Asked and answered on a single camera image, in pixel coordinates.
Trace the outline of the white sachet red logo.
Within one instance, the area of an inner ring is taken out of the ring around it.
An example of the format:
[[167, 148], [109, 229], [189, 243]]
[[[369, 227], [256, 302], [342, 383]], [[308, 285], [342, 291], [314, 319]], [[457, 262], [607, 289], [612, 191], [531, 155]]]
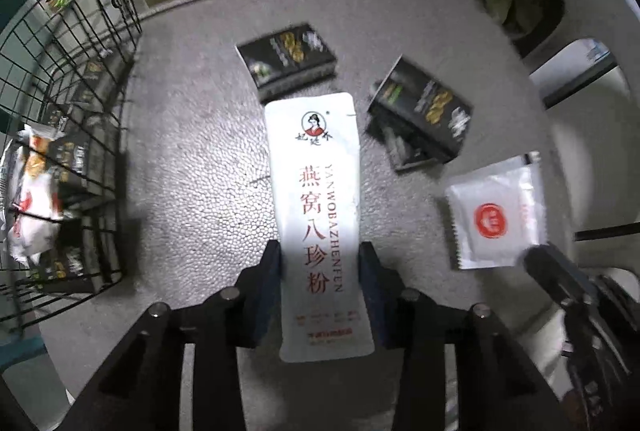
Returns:
[[456, 176], [445, 187], [459, 269], [518, 264], [548, 241], [539, 152]]

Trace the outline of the orange snack packet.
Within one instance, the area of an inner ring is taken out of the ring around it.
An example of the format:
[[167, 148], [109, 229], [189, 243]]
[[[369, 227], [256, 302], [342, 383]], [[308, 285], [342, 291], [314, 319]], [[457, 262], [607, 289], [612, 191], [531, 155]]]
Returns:
[[1, 206], [11, 215], [61, 220], [58, 186], [47, 159], [49, 146], [61, 133], [33, 123], [11, 135], [1, 158]]

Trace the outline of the white long powder sachet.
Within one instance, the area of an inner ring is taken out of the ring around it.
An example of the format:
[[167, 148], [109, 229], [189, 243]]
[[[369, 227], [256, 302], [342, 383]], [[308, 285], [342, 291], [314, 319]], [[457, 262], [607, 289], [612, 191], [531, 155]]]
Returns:
[[280, 357], [352, 359], [374, 343], [358, 276], [360, 142], [348, 93], [265, 108], [282, 253]]

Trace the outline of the white blue text packet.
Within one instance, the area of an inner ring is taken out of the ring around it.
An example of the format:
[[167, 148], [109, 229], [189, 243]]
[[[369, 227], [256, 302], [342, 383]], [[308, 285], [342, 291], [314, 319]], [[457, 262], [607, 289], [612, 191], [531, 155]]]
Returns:
[[58, 194], [30, 191], [14, 203], [15, 219], [9, 229], [10, 255], [29, 266], [38, 264], [41, 253], [51, 250], [62, 225], [62, 206]]

